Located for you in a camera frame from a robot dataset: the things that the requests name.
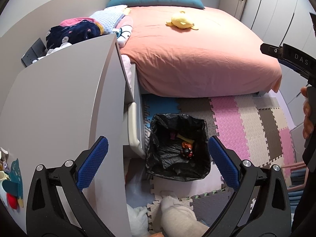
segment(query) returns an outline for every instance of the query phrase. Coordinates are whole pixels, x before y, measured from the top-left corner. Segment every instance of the trash can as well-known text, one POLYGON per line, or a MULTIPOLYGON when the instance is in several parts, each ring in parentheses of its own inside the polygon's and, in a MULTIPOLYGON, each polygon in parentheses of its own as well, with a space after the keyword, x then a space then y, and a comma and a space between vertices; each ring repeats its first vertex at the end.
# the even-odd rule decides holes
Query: trash can
POLYGON ((209 174, 211 157, 204 119, 187 114, 155 114, 150 127, 146 150, 149 174, 184 182, 209 174))

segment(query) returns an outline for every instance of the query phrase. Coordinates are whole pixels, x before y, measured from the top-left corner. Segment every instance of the human hand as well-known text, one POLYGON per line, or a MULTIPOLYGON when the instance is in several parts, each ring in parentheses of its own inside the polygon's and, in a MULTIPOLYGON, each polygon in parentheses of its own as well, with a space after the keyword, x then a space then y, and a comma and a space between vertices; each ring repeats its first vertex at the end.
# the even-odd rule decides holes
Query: human hand
MULTIPOLYGON (((301 88, 301 93, 303 94, 304 97, 307 98, 307 87, 301 88)), ((304 137, 304 139, 307 139, 309 137, 309 135, 314 131, 314 125, 309 120, 309 117, 312 114, 312 108, 309 105, 309 102, 307 100, 304 102, 303 111, 305 114, 303 137, 304 137)))

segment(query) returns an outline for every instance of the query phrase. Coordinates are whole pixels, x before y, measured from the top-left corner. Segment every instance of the pink blanket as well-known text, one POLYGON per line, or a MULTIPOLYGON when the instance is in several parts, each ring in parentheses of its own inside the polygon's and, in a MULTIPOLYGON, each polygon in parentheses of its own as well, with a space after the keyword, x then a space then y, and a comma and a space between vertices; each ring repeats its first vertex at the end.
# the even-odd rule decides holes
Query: pink blanket
POLYGON ((263 55, 260 38, 212 8, 134 7, 133 34, 122 54, 136 62, 141 85, 166 97, 214 97, 278 91, 281 67, 263 55), (185 11, 199 30, 166 26, 185 11))

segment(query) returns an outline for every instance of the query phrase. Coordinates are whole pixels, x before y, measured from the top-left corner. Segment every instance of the white wardrobe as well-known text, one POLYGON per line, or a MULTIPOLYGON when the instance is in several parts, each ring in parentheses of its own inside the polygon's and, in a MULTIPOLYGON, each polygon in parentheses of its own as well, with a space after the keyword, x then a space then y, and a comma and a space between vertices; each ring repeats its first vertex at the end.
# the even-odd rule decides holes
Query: white wardrobe
MULTIPOLYGON (((308 0, 247 0, 241 22, 265 43, 296 47, 316 57, 316 37, 309 13, 315 13, 308 0)), ((300 88, 307 80, 281 65, 280 92, 289 108, 294 124, 304 120, 304 97, 300 88)))

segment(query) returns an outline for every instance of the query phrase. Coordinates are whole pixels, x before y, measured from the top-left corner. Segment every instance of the red toy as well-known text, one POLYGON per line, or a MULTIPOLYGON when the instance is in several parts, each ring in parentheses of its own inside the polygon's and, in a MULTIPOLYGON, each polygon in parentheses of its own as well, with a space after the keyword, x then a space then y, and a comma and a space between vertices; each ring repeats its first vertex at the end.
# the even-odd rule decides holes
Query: red toy
POLYGON ((11 194, 7 193, 7 200, 11 208, 16 210, 18 208, 18 200, 15 196, 12 196, 11 194))

